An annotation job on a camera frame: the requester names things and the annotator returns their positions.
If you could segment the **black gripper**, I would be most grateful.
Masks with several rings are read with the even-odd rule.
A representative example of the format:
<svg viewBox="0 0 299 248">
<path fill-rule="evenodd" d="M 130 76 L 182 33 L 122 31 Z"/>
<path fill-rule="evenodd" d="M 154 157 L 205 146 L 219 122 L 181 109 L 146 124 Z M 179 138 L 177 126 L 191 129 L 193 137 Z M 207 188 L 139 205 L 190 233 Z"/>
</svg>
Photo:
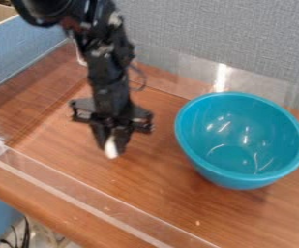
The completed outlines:
<svg viewBox="0 0 299 248">
<path fill-rule="evenodd" d="M 93 86 L 93 97 L 74 99 L 69 102 L 73 120 L 90 124 L 97 144 L 106 148 L 110 129 L 114 129 L 114 142 L 118 154 L 126 152 L 133 130 L 149 134 L 153 131 L 153 113 L 135 105 L 130 98 L 129 77 L 113 84 Z"/>
</svg>

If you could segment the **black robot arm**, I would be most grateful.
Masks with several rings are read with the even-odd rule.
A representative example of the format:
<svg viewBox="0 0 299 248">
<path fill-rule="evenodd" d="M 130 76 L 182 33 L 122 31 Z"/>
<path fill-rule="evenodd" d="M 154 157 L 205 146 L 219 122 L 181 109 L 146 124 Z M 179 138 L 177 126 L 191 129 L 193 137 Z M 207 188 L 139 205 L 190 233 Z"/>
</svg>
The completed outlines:
<svg viewBox="0 0 299 248">
<path fill-rule="evenodd" d="M 129 71 L 134 45 L 113 0 L 10 0 L 33 26 L 59 25 L 77 45 L 89 69 L 93 96 L 69 102 L 73 120 L 90 125 L 99 148 L 110 159 L 126 151 L 135 132 L 150 133 L 153 113 L 130 96 Z"/>
</svg>

